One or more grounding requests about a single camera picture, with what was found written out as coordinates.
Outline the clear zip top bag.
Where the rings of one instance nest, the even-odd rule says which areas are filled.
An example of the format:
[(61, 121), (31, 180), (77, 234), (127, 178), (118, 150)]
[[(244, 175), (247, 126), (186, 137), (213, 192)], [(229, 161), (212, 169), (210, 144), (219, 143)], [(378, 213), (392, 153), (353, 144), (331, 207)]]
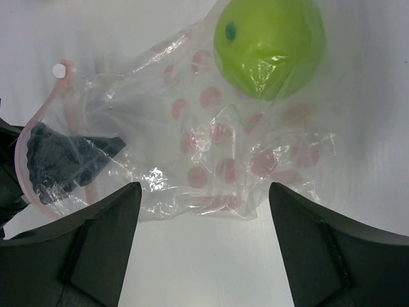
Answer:
[[(15, 147), (17, 179), (30, 204), (59, 218), (138, 182), (143, 219), (185, 212), (247, 219), (272, 182), (313, 194), (319, 159), (333, 149), (323, 95), (314, 88), (323, 60), (286, 98), (238, 91), (215, 64), (215, 27), (229, 2), (217, 2), (201, 22), (119, 69), (86, 77), (71, 61), (57, 65), (54, 88)], [(120, 137), (126, 146), (92, 183), (43, 205), (27, 168), (37, 123), (66, 136)]]

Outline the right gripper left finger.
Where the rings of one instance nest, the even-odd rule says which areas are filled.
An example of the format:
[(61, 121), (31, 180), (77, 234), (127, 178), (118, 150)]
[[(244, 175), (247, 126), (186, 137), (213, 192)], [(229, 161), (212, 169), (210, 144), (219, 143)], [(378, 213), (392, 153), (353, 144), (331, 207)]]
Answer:
[(1, 241), (1, 306), (117, 306), (141, 185)]

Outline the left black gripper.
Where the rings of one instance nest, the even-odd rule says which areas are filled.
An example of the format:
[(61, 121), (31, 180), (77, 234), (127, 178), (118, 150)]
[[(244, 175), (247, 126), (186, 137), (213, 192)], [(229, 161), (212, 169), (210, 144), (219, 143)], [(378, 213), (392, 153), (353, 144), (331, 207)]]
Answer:
[[(1, 239), (4, 226), (27, 207), (15, 171), (15, 146), (22, 127), (1, 119)], [(84, 187), (126, 146), (120, 137), (66, 136), (37, 123), (27, 142), (27, 168), (40, 203), (61, 201)]]

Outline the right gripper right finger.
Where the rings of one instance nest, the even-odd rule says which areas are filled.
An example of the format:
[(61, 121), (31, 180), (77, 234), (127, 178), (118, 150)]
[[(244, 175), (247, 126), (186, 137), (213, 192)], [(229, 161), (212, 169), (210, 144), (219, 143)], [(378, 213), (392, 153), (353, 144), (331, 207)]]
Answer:
[(295, 306), (408, 306), (408, 237), (273, 183), (269, 203)]

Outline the green fake apple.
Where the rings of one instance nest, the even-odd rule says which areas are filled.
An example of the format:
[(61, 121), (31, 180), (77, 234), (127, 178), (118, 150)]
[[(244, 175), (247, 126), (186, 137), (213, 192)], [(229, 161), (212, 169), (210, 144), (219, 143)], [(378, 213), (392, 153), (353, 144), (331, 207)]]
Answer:
[(325, 29), (314, 1), (230, 1), (214, 37), (215, 64), (243, 94), (286, 98), (312, 78), (325, 52)]

